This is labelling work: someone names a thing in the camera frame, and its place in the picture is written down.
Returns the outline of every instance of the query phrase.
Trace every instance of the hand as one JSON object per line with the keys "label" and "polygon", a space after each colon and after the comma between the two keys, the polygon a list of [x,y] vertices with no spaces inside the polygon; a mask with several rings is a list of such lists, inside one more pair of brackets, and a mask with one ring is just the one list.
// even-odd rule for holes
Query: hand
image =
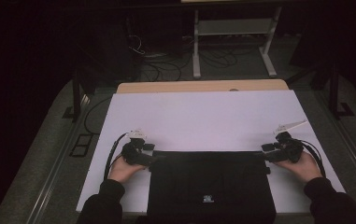
{"label": "hand", "polygon": [[146,169],[146,166],[128,164],[123,156],[120,155],[114,160],[110,173],[108,173],[108,179],[114,179],[120,183],[125,183],[134,173],[144,169]]}
{"label": "hand", "polygon": [[314,158],[306,152],[302,152],[300,160],[297,163],[291,161],[279,161],[274,162],[274,164],[292,171],[306,183],[313,178],[322,177]]}

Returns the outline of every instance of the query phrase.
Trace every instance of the sleeve cuff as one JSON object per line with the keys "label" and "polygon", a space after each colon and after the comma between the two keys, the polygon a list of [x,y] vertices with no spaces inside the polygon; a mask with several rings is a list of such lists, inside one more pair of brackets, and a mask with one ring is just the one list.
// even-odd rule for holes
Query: sleeve cuff
{"label": "sleeve cuff", "polygon": [[329,179],[317,177],[306,183],[304,193],[311,201],[314,201],[314,199],[321,195],[335,193],[335,189]]}
{"label": "sleeve cuff", "polygon": [[102,182],[99,189],[99,194],[106,194],[113,197],[117,202],[120,201],[122,195],[125,193],[125,188],[122,184],[113,179],[107,179]]}

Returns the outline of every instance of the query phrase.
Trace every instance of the white tabletop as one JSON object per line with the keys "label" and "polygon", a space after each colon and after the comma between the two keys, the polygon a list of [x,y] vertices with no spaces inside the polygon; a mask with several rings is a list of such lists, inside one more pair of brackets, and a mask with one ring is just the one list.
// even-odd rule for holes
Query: white tabletop
{"label": "white tabletop", "polygon": [[[77,211],[99,190],[108,153],[122,135],[141,129],[146,142],[164,151],[256,151],[276,142],[279,124],[305,120],[294,91],[213,91],[120,93],[111,100],[93,161],[81,192]],[[344,192],[314,131],[307,123],[289,133],[314,145],[323,158],[327,177]],[[123,138],[114,157],[129,142]],[[271,192],[278,214],[308,213],[310,200],[303,184],[290,172],[267,162]],[[124,184],[124,212],[146,213],[150,172],[140,171]]]}

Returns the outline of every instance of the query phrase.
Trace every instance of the forearm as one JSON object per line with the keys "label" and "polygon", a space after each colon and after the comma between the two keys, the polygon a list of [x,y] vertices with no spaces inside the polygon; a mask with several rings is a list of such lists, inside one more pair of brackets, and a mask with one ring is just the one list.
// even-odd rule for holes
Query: forearm
{"label": "forearm", "polygon": [[309,181],[305,194],[312,201],[310,211],[316,224],[356,224],[356,202],[347,194],[336,192],[328,179],[320,177]]}
{"label": "forearm", "polygon": [[119,182],[104,181],[99,193],[94,194],[85,202],[77,223],[121,223],[120,199],[124,192],[125,190]]}

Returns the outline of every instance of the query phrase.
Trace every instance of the person's left hand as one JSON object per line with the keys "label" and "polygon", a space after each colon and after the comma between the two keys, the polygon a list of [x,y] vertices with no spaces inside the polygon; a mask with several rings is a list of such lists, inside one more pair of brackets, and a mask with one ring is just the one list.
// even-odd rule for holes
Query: person's left hand
{"label": "person's left hand", "polygon": [[125,183],[134,173],[139,170],[144,170],[145,168],[146,166],[143,165],[128,164],[120,155],[116,160],[114,160],[107,179],[114,179],[120,183]]}

